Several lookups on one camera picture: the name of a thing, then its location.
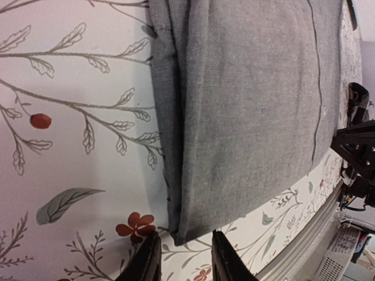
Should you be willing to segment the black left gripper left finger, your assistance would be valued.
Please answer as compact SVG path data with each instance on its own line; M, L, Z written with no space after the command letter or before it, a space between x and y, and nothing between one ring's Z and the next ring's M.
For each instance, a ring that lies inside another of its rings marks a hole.
M138 252L130 259L116 281L160 281L161 239L157 232L149 234Z

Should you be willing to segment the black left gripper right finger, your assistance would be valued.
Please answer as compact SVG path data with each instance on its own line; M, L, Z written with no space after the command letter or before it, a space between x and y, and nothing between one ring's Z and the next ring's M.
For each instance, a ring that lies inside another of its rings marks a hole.
M214 281L258 281L221 231L213 231L211 256Z

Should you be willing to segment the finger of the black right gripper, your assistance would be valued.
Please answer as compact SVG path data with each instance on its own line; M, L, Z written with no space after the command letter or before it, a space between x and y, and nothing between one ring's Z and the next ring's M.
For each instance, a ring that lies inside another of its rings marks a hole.
M330 147L362 178L374 181L374 120L337 130Z

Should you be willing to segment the grey long sleeve shirt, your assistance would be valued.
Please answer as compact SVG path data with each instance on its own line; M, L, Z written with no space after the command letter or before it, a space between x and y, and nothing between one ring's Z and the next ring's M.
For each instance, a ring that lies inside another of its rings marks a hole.
M246 216L328 151L342 1L151 1L152 82L181 246Z

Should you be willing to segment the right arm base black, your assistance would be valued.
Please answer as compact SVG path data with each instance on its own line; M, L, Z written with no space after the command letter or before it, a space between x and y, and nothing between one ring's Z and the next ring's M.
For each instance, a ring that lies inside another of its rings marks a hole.
M343 190L338 199L340 210L350 210L355 212L364 212L367 207L374 208L374 183L371 183L358 175L356 172L340 172L343 179ZM351 207L355 199L363 199L363 206Z

